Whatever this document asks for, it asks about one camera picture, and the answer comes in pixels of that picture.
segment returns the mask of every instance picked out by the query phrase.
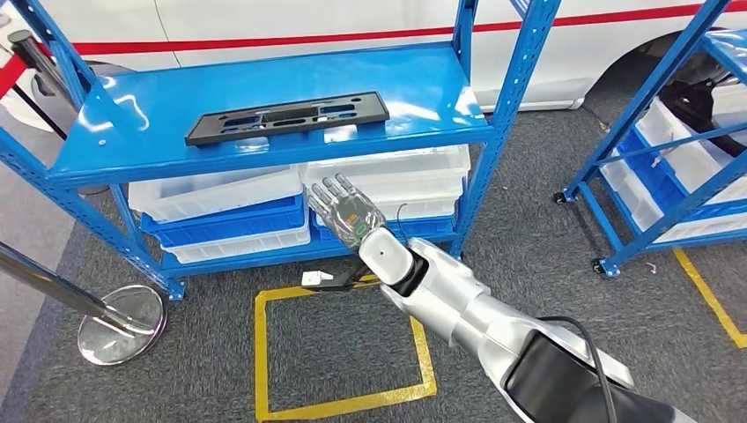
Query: red rope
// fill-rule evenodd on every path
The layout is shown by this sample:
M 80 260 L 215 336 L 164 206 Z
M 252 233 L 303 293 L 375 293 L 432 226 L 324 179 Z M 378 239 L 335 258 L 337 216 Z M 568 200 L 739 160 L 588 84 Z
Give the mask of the red rope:
M 18 56 L 11 57 L 11 60 L 0 69 L 0 97 L 3 97 L 16 84 L 21 74 L 26 70 L 26 64 Z

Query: stanchion base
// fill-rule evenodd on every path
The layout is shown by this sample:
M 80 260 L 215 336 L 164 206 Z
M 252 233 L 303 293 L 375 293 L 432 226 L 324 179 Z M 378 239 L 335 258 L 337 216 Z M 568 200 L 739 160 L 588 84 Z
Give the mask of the stanchion base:
M 153 328 L 153 333 L 130 337 L 97 319 L 84 317 L 78 329 L 78 350 L 93 364 L 113 366 L 135 358 L 158 339 L 166 326 L 163 300 L 148 286 L 125 286 L 102 300 L 122 314 Z

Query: black bracket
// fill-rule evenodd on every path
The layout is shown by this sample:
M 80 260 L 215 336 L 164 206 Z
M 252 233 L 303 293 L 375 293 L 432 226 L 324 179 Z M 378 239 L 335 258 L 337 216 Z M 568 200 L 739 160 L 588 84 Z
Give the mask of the black bracket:
M 209 113 L 197 119 L 184 141 L 210 145 L 388 119 L 389 111 L 377 92 L 357 93 Z
M 365 263 L 363 263 L 363 260 L 357 259 L 356 267 L 353 267 L 350 270 L 345 271 L 332 279 L 324 279 L 319 283 L 319 285 L 303 287 L 310 291 L 316 292 L 350 291 L 353 287 L 355 287 L 355 285 L 362 283 L 360 279 L 370 272 L 371 270 L 368 269 L 368 266 L 366 266 Z M 371 281 L 371 284 L 378 283 L 378 279 L 374 279 Z

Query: blue metal shelf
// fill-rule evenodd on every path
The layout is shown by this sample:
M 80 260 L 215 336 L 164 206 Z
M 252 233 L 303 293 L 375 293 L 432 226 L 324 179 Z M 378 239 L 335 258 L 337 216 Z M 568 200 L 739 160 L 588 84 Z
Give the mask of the blue metal shelf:
M 430 242 L 447 242 L 453 241 L 457 236 L 457 233 L 451 232 L 432 236 L 426 235 L 423 236 L 423 238 L 426 238 Z M 398 238 L 400 241 L 404 241 L 402 236 L 398 236 Z M 269 266 L 272 264 L 348 256 L 349 254 L 350 250 L 348 248 L 340 243 L 323 241 L 319 236 L 319 232 L 312 228 L 311 242 L 306 245 L 299 245 L 298 247 L 290 247 L 288 249 L 275 249 L 272 251 L 263 251 L 261 253 L 246 254 L 244 256 L 233 256 L 187 264 L 179 263 L 174 255 L 164 253 L 161 260 L 161 270 L 169 277 L 178 278 L 182 276 L 213 273 L 215 271 L 233 271 L 236 269 L 246 269 L 247 267 Z
M 735 157 L 720 172 L 693 192 L 688 192 L 683 187 L 666 159 L 661 160 L 656 167 L 651 166 L 654 159 L 665 149 L 743 130 L 744 123 L 719 130 L 710 130 L 692 137 L 672 140 L 656 147 L 649 145 L 634 127 L 639 116 L 645 112 L 655 95 L 667 84 L 682 63 L 685 63 L 700 47 L 713 55 L 743 83 L 747 82 L 747 78 L 745 78 L 745 75 L 747 75 L 745 73 L 747 71 L 747 58 L 743 54 L 745 48 L 747 48 L 747 42 L 744 38 L 747 31 L 707 33 L 728 4 L 729 0 L 707 0 L 703 3 L 690 25 L 677 37 L 669 52 L 662 58 L 631 103 L 612 125 L 610 132 L 589 156 L 580 172 L 576 174 L 573 181 L 563 192 L 556 195 L 556 201 L 561 203 L 573 202 L 577 196 L 583 197 L 610 241 L 614 253 L 608 257 L 596 258 L 592 262 L 595 271 L 607 276 L 616 276 L 619 274 L 618 266 L 620 264 L 641 252 L 718 241 L 743 240 L 747 236 L 747 230 L 737 229 L 720 234 L 693 236 L 681 240 L 655 243 L 662 234 L 665 234 L 678 223 L 745 213 L 747 211 L 747 200 L 718 204 L 706 204 L 706 202 L 728 187 L 730 183 L 747 173 L 747 153 Z M 620 154 L 612 156 L 611 154 L 616 148 Z M 625 160 L 641 179 L 663 213 L 663 217 L 653 225 L 645 230 L 640 230 L 618 193 L 611 188 L 603 177 L 600 178 L 613 203 L 622 213 L 625 223 L 633 232 L 631 240 L 625 243 L 620 240 L 618 233 L 589 188 L 589 183 L 599 176 L 600 166 L 615 160 Z
M 381 94 L 391 115 L 385 125 L 184 144 L 204 113 L 366 91 Z M 344 51 L 99 78 L 49 179 L 69 187 L 132 182 L 492 137 L 450 43 Z
M 470 88 L 477 0 L 460 0 L 452 40 L 392 48 L 223 63 L 96 78 L 39 0 L 11 0 L 57 59 L 78 119 L 51 168 L 0 129 L 0 160 L 143 274 L 180 300 L 178 277 L 350 254 L 332 242 L 207 262 L 155 263 L 144 245 L 120 183 L 325 160 L 430 146 L 481 143 L 480 157 L 459 201 L 453 228 L 425 234 L 461 254 L 503 145 L 531 79 L 560 0 L 517 0 L 521 29 L 487 122 Z M 385 123 L 312 130 L 268 138 L 187 147 L 199 115 L 340 94 L 377 91 Z M 110 184 L 127 229 L 123 233 L 81 199 L 76 188 Z
M 711 31 L 703 37 L 703 49 L 724 68 L 747 84 L 747 29 Z

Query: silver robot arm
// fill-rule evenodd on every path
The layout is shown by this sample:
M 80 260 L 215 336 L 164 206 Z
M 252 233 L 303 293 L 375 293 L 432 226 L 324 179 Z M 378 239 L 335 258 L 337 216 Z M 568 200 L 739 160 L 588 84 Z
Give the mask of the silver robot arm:
M 381 280 L 384 296 L 477 360 L 521 420 L 693 422 L 630 391 L 628 368 L 605 352 L 593 354 L 584 338 L 495 299 L 470 268 L 430 242 L 413 238 L 402 245 L 373 202 L 344 176 L 323 183 L 332 196 L 315 184 L 318 198 L 311 196 L 309 203 Z

